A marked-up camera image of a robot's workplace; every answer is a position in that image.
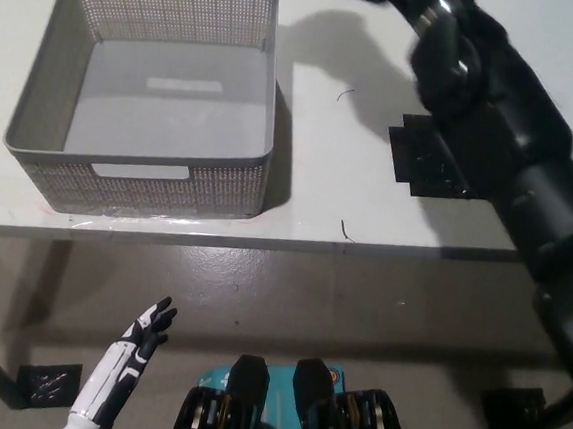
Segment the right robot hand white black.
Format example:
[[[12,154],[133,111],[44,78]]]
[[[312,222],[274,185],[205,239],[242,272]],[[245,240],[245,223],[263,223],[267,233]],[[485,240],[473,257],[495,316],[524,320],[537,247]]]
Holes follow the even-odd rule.
[[[432,115],[456,117],[475,97],[481,65],[465,27],[475,0],[363,0],[397,9],[417,35],[410,64],[419,98]]]

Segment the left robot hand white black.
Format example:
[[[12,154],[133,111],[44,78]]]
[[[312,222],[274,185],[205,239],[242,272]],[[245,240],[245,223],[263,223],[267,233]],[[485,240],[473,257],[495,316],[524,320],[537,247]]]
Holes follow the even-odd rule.
[[[107,348],[79,392],[62,429],[112,429],[156,349],[167,340],[177,309],[165,297],[141,313]]]

